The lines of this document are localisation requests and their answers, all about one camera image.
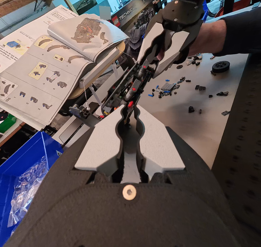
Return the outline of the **black lego wheel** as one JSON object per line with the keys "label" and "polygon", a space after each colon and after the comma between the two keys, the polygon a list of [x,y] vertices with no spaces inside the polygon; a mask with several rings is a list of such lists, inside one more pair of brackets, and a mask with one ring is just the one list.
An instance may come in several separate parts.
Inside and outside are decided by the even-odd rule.
{"label": "black lego wheel", "polygon": [[219,61],[213,64],[212,71],[213,73],[223,73],[230,69],[230,62],[228,61]]}

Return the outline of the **instruction booklet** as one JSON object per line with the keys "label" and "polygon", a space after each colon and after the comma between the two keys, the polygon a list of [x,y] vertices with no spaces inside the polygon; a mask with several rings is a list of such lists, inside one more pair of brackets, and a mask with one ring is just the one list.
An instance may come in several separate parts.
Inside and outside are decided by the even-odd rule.
{"label": "instruction booklet", "polygon": [[95,14],[49,25],[1,72],[1,108],[37,130],[57,115],[80,79],[128,36]]}

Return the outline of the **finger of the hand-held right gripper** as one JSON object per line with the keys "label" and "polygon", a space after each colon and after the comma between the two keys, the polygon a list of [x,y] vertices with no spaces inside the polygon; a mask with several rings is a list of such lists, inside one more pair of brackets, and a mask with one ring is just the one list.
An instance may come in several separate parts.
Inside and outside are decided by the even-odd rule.
{"label": "finger of the hand-held right gripper", "polygon": [[156,64],[152,79],[158,77],[163,71],[176,62],[181,56],[181,48],[189,36],[189,32],[180,31],[174,32],[166,30],[164,37],[164,45],[161,47],[157,55],[158,63]]}
{"label": "finger of the hand-held right gripper", "polygon": [[137,64],[142,65],[144,61],[159,57],[158,66],[165,66],[165,29],[160,22],[156,22],[145,34],[137,59]]}

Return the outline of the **white book stand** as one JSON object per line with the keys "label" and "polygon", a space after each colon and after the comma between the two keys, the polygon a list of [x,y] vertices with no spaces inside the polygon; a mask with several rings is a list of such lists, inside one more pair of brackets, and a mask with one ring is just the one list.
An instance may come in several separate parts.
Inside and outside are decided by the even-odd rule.
{"label": "white book stand", "polygon": [[[121,51],[125,50],[125,42],[116,45],[119,47]],[[88,104],[91,102],[101,103],[101,101],[106,96],[105,88],[109,88],[109,84],[112,85],[114,81],[118,80],[122,75],[122,72],[118,73],[115,61],[121,56],[121,52],[116,50],[115,48],[103,59],[101,60],[90,72],[86,73],[81,79],[84,80],[85,89],[89,89],[91,92],[90,99],[87,100]],[[113,67],[114,78],[111,76],[108,80],[98,89],[99,93],[96,93],[92,87],[93,82],[95,82],[104,72],[110,67]],[[79,83],[78,87],[72,92],[70,95],[70,99],[75,99],[77,97],[83,97],[84,89],[83,84]],[[81,105],[86,105],[86,100],[76,103],[78,107]],[[89,127],[85,126],[82,128],[84,123],[80,120],[78,116],[71,116],[71,118],[53,135],[53,139],[59,142],[62,147],[70,147],[71,144],[74,143],[78,139],[78,137],[82,136]]]}

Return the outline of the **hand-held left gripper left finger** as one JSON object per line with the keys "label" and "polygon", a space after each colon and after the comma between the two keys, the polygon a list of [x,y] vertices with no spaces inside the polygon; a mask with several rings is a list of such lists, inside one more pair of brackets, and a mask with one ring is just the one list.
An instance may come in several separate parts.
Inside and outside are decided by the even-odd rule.
{"label": "hand-held left gripper left finger", "polygon": [[74,167],[111,177],[114,183],[123,178],[124,152],[122,134],[125,105],[95,125]]}

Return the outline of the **pile of small lego pieces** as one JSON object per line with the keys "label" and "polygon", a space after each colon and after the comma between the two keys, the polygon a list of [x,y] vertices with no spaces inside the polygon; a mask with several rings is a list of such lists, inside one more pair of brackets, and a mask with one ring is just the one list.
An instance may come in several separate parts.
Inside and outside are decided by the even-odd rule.
{"label": "pile of small lego pieces", "polygon": [[171,92],[164,92],[161,90],[160,85],[156,85],[154,88],[151,89],[151,93],[148,94],[149,97],[154,97],[154,96],[158,96],[158,98],[162,98],[164,96],[172,96],[172,94],[176,94],[177,92],[173,92],[176,89],[179,89],[180,84],[183,82],[188,82],[190,83],[191,80],[190,79],[186,79],[185,77],[181,78],[179,81],[175,82],[175,83],[170,83],[170,80],[166,79],[165,83],[170,83],[170,84],[176,84],[175,88],[171,91]]}

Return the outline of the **green plastic bin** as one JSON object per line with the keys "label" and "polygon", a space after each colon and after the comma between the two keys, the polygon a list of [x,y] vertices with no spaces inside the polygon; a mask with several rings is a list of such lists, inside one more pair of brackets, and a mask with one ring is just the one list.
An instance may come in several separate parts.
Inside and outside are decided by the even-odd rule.
{"label": "green plastic bin", "polygon": [[5,133],[11,126],[13,126],[17,121],[17,118],[13,116],[12,114],[8,114],[7,117],[1,118],[0,123],[0,133]]}

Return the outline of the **clear plastic bags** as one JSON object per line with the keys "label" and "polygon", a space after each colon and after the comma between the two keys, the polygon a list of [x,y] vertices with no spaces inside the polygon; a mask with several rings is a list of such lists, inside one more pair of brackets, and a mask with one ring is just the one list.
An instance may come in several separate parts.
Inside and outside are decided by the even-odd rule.
{"label": "clear plastic bags", "polygon": [[7,227],[22,221],[48,171],[47,157],[43,156],[16,179]]}

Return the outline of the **scattered dark lego pieces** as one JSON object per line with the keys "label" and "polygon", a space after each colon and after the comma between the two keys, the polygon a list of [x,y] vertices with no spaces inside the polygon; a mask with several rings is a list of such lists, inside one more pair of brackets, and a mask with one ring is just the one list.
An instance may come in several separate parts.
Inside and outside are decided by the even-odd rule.
{"label": "scattered dark lego pieces", "polygon": [[[213,60],[215,57],[216,56],[212,55],[210,57],[210,60]],[[203,53],[197,53],[194,56],[188,56],[187,60],[186,60],[186,64],[187,64],[187,66],[191,65],[191,64],[199,66],[200,63],[201,63],[202,58],[203,58]],[[183,65],[179,64],[176,68],[177,69],[181,69],[182,67],[183,67]]]}

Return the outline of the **white printed instruction sheet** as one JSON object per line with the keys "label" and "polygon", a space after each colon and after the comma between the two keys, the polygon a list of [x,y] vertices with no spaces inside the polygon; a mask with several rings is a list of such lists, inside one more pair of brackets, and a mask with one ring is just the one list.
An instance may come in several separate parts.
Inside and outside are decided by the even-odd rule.
{"label": "white printed instruction sheet", "polygon": [[0,72],[16,62],[54,22],[78,16],[62,5],[22,26],[0,40]]}

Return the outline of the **grey lego car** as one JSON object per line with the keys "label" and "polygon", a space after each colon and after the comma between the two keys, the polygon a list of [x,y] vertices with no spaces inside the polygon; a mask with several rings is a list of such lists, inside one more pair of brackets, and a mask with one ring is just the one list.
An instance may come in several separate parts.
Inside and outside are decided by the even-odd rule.
{"label": "grey lego car", "polygon": [[78,104],[69,107],[69,112],[85,125],[94,127],[99,121],[123,105],[123,121],[124,124],[128,124],[134,105],[137,104],[145,85],[154,75],[155,70],[149,64],[149,60],[145,59],[142,65],[135,63],[131,69],[124,71],[123,75],[109,88],[107,96],[101,104],[101,115],[95,116],[93,109],[87,109]]}

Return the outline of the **person's right forearm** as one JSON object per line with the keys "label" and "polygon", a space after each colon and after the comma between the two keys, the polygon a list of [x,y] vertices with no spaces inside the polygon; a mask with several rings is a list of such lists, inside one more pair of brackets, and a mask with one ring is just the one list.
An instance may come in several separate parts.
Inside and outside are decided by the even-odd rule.
{"label": "person's right forearm", "polygon": [[214,56],[261,52],[261,7],[219,19],[226,24],[223,48]]}

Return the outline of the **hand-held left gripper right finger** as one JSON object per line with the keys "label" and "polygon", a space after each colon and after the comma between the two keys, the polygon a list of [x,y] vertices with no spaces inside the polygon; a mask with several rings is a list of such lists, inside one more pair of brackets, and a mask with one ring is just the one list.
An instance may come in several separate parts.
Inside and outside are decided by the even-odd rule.
{"label": "hand-held left gripper right finger", "polygon": [[163,123],[140,105],[135,106],[136,131],[139,134],[136,164],[141,182],[147,183],[156,173],[183,171],[183,163]]}

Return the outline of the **blue plastic bin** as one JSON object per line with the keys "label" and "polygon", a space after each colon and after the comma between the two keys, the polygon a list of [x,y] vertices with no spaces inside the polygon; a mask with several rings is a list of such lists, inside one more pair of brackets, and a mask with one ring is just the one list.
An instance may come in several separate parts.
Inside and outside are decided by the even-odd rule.
{"label": "blue plastic bin", "polygon": [[11,199],[14,192],[15,179],[29,167],[47,157],[50,168],[63,153],[62,146],[45,132],[37,132],[0,167],[0,233],[1,239],[9,237],[11,228],[7,228],[11,210]]}

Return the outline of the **dark printed set box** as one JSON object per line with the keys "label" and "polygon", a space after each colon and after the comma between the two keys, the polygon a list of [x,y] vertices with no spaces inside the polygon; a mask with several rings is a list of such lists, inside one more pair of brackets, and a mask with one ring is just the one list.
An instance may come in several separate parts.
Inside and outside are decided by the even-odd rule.
{"label": "dark printed set box", "polygon": [[154,15],[153,0],[132,0],[113,14],[110,22],[128,35],[124,40],[125,50],[118,58],[123,70],[137,61],[145,31]]}

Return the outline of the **person's right hand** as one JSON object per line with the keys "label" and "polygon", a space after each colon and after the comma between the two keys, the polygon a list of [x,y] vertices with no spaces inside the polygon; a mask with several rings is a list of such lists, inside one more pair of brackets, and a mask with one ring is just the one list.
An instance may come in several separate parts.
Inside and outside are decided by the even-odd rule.
{"label": "person's right hand", "polygon": [[227,33],[224,20],[203,23],[199,34],[190,46],[188,56],[198,53],[219,53],[222,51]]}

